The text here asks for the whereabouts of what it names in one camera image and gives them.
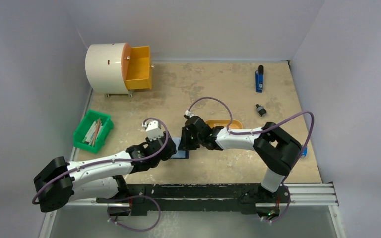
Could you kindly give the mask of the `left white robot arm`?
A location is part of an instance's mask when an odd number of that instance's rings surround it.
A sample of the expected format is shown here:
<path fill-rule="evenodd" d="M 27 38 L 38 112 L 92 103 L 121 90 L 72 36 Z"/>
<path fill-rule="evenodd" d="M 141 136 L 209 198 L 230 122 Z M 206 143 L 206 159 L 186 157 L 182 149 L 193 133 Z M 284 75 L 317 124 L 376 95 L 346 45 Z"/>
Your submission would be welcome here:
<path fill-rule="evenodd" d="M 36 194 L 32 204 L 41 212 L 58 210 L 72 201 L 86 198 L 113 199 L 124 202 L 128 189 L 121 177 L 144 172 L 170 159 L 177 146 L 170 136 L 133 145 L 111 156 L 88 161 L 68 162 L 63 156 L 53 158 L 33 179 Z"/>

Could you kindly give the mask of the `blue leather card holder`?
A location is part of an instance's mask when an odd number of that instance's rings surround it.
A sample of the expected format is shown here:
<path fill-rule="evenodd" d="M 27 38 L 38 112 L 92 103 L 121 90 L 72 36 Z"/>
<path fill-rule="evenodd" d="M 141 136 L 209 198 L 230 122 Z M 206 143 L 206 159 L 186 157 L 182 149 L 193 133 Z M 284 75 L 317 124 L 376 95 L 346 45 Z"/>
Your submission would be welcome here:
<path fill-rule="evenodd" d="M 170 159 L 188 159 L 189 158 L 189 152 L 185 150 L 179 149 L 180 144 L 180 138 L 179 137 L 172 137 L 172 141 L 176 145 L 176 153 L 170 157 Z"/>

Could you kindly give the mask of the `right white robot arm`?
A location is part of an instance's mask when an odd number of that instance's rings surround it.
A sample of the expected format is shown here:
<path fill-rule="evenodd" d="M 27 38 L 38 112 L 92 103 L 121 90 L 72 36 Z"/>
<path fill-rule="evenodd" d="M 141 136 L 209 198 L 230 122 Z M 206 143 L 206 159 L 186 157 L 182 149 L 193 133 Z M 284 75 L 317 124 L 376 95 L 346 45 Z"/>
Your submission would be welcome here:
<path fill-rule="evenodd" d="M 210 127 L 201 117 L 189 117 L 182 127 L 179 150 L 191 151 L 199 147 L 208 150 L 242 149 L 255 151 L 267 165 L 259 196 L 270 202 L 278 195 L 278 188 L 296 164 L 303 147 L 298 140 L 273 122 L 255 129 Z"/>

